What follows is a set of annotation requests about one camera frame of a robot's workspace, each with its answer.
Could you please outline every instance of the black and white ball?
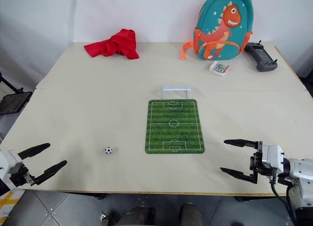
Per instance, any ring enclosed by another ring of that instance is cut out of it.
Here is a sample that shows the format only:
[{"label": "black and white ball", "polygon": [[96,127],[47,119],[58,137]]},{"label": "black and white ball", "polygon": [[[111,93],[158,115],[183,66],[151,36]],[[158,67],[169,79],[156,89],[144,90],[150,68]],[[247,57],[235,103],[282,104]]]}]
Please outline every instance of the black and white ball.
[{"label": "black and white ball", "polygon": [[106,154],[111,154],[113,152],[113,149],[110,147],[107,147],[105,150]]}]

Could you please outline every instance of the game controller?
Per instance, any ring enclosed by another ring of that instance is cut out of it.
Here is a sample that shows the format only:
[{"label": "game controller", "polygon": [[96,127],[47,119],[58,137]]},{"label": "game controller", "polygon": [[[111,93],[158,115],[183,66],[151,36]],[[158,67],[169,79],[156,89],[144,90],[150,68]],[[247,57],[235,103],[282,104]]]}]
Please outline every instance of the game controller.
[{"label": "game controller", "polygon": [[272,71],[277,68],[277,59],[274,61],[269,54],[264,50],[261,43],[248,43],[245,51],[249,52],[255,61],[258,63],[257,70],[260,72]]}]

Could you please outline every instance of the table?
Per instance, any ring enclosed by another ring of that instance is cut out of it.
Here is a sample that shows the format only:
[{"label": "table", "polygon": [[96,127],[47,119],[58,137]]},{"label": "table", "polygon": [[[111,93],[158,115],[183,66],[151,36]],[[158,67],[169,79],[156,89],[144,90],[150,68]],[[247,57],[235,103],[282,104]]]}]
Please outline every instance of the table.
[{"label": "table", "polygon": [[[257,72],[244,53],[227,61],[224,77],[206,71],[209,63],[190,52],[187,61],[180,60],[172,53],[178,44],[140,44],[142,65],[121,56],[87,58],[82,46],[75,43],[61,56],[0,146],[19,151],[50,142],[49,149],[25,159],[33,175],[68,160],[33,189],[268,196],[265,177],[255,185],[219,170],[247,174],[253,153],[223,144],[225,139],[278,143],[288,158],[313,156],[312,98],[271,43],[266,50],[280,57],[277,70]],[[164,84],[178,83],[188,83],[198,102],[205,152],[149,155],[144,151],[148,101],[162,98]],[[111,155],[104,152],[107,146],[113,147]],[[278,184],[277,190],[285,188]]]}]

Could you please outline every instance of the black chair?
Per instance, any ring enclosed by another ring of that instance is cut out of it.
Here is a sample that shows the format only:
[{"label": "black chair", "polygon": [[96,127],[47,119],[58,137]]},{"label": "black chair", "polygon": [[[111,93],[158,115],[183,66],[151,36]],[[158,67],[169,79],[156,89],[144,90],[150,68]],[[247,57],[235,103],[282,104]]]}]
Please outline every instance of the black chair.
[{"label": "black chair", "polygon": [[23,92],[23,88],[16,89],[12,84],[6,81],[0,72],[0,83],[6,84],[15,94],[5,95],[0,98],[0,115],[19,113],[24,105],[29,101],[32,92]]}]

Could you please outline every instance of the soccer field mat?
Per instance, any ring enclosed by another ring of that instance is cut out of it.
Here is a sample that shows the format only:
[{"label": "soccer field mat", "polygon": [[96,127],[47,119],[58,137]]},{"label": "soccer field mat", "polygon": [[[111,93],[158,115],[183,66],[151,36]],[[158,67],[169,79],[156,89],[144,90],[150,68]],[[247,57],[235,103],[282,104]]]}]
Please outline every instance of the soccer field mat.
[{"label": "soccer field mat", "polygon": [[151,100],[146,153],[201,154],[204,144],[196,100]]}]

